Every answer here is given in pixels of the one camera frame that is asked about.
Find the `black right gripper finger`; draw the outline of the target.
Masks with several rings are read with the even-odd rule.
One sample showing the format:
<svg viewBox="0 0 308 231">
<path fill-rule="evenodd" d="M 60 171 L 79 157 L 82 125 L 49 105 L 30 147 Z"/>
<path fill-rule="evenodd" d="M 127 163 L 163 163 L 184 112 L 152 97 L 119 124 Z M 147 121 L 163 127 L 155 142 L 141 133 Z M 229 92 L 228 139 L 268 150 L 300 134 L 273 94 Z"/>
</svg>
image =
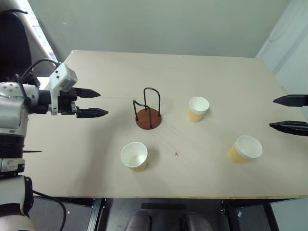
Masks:
<svg viewBox="0 0 308 231">
<path fill-rule="evenodd" d="M 303 106 L 308 106 L 308 95 L 291 94 L 279 97 L 275 99 L 273 102 L 289 107 L 303 107 Z"/>
<path fill-rule="evenodd" d="M 293 134 L 298 136 L 308 135 L 308 123 L 301 121 L 282 121 L 269 123 L 269 126 L 283 133 Z"/>
</svg>

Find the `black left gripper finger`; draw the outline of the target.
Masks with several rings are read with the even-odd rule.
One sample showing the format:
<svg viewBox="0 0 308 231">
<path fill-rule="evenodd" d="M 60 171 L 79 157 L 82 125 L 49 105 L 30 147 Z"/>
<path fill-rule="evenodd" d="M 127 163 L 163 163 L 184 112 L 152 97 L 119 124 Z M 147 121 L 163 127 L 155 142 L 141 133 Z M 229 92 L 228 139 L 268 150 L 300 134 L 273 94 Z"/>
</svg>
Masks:
<svg viewBox="0 0 308 231">
<path fill-rule="evenodd" d="M 77 118 L 97 118 L 105 116 L 108 114 L 108 111 L 100 108 L 88 108 L 88 109 L 78 109 L 76 116 Z"/>
<path fill-rule="evenodd" d="M 80 98 L 95 98 L 100 97 L 100 94 L 91 89 L 73 88 L 77 97 Z"/>
</svg>

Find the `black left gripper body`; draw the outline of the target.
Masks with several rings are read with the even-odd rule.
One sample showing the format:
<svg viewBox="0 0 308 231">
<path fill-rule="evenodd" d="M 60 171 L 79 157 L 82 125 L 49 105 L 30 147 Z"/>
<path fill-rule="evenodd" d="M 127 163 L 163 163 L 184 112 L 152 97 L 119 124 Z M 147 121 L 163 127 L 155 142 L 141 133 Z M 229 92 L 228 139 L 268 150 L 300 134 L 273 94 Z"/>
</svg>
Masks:
<svg viewBox="0 0 308 231">
<path fill-rule="evenodd" d="M 68 92 L 61 90 L 58 96 L 58 112 L 61 115 L 75 115 L 77 113 L 76 100 L 77 93 L 74 88 Z"/>
</svg>

